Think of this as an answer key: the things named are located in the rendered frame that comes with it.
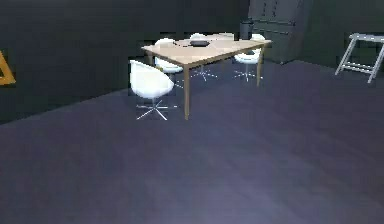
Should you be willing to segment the dark cylindrical bin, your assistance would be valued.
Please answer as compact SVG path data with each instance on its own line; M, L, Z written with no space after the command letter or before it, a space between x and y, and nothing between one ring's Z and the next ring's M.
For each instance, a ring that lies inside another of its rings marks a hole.
M244 20L240 23L239 38L242 40L250 40L252 38L254 22L252 20Z

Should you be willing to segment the dark grey cupboard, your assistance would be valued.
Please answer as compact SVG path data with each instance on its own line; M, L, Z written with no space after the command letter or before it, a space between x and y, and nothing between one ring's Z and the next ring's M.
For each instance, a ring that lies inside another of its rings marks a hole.
M272 41L266 59L285 64L298 57L313 2L250 0L248 17L254 22L254 31Z

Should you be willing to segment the orange wooden frame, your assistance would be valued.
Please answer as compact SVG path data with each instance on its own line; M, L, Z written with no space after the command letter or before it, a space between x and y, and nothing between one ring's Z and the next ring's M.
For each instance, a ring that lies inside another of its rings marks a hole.
M0 71L2 76L0 76L0 85L14 84L16 82L12 71L6 62L3 53L0 51Z

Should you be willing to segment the light wooden dining table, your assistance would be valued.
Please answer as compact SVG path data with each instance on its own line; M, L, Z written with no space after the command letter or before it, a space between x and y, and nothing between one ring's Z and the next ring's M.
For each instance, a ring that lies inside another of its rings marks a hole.
M257 84L260 84L262 60L265 48L272 43L271 40L238 40L223 36L218 40L208 40L206 47L189 46L190 40L178 40L174 43L163 43L158 45L143 46L142 50L148 56L149 63L158 57L183 68L184 74L184 117L189 119L190 115L190 70L201 65L224 60L240 53L260 49L261 55L257 63Z

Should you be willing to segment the white swivel chair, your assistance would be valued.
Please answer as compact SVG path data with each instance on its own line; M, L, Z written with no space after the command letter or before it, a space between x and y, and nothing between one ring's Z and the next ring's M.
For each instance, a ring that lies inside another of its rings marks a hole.
M262 79L262 76L258 76L257 74L252 74L250 71L251 65L257 65L259 62L260 55L262 53L261 48L257 48L254 50L250 50L246 53L240 53L234 56L234 60L240 64L245 65L244 71L236 70L235 78L244 76L246 81L249 81L250 77L255 77L258 81Z
M191 40L204 40L205 39L205 35L204 34L201 34L201 33L194 33L190 36L190 39ZM204 81L207 81L207 77L210 76L210 77L216 77L216 75L214 74L211 74L210 73L210 70L209 69L205 69L204 66L201 66L199 70L197 70L195 73L194 73L195 76L201 76Z
M164 43L173 43L174 39L170 38L161 38L155 42L156 45L158 44L164 44ZM155 58L155 65L157 67L160 67L162 71L166 74L176 74L183 71L183 68L180 66L177 66L175 64L172 64L170 62L167 62L163 59L160 59L158 57Z
M140 61L130 60L130 87L132 92L151 101L151 105L137 105L137 108L146 108L147 111L137 120L156 111L164 120L166 117L161 109L168 109L168 106L161 106L161 97L170 93L174 88L174 82L157 67L150 66Z

